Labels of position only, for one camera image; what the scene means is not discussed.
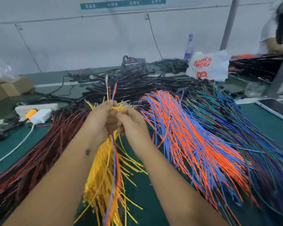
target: power strip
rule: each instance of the power strip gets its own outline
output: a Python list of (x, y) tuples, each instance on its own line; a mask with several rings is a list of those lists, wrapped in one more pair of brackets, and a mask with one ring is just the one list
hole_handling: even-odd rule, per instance
[(20, 118), (25, 118), (25, 115), (32, 109), (52, 109), (52, 110), (58, 110), (59, 106), (57, 103), (52, 103), (52, 104), (42, 104), (42, 105), (21, 105), (17, 106), (15, 108), (15, 111), (17, 114), (20, 116)]

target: smartphone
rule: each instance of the smartphone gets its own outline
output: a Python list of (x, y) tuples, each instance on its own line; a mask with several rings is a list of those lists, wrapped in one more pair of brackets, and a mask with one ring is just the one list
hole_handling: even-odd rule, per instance
[(266, 98), (257, 100), (255, 103), (283, 120), (282, 102), (273, 98)]

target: metal pole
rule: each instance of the metal pole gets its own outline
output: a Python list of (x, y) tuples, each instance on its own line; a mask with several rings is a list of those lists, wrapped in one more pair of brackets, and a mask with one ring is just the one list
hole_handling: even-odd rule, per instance
[(272, 81), (272, 84), (263, 93), (263, 96), (278, 99), (281, 94), (283, 94), (283, 63)]
[(230, 38), (230, 33), (232, 31), (232, 28), (233, 28), (233, 24), (234, 24), (237, 9), (238, 9), (238, 6), (239, 6), (239, 2), (240, 2), (240, 0), (233, 0), (232, 1), (232, 5), (230, 7), (230, 12), (228, 14), (228, 21), (226, 22), (226, 26), (225, 26), (225, 30), (224, 30), (224, 34), (223, 34), (223, 38), (222, 38), (222, 41), (221, 41), (221, 46), (220, 46), (219, 51), (225, 50), (227, 45), (228, 45), (228, 39)]

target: white shirt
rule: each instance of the white shirt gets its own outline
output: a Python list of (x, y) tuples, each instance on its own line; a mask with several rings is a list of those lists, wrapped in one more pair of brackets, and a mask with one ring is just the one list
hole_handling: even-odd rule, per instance
[(267, 54), (269, 53), (269, 49), (267, 46), (267, 39), (275, 38), (275, 32), (278, 28), (278, 24), (276, 22), (275, 17), (271, 18), (263, 27), (260, 36), (260, 45), (259, 45), (259, 54)]

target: white power adapter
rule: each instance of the white power adapter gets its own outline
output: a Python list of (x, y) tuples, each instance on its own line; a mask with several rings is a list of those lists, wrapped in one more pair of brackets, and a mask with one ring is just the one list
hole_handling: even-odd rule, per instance
[(36, 124), (44, 124), (48, 118), (50, 117), (52, 110), (51, 109), (41, 109), (38, 112), (36, 112), (33, 116), (31, 116), (29, 119), (31, 123), (34, 125)]

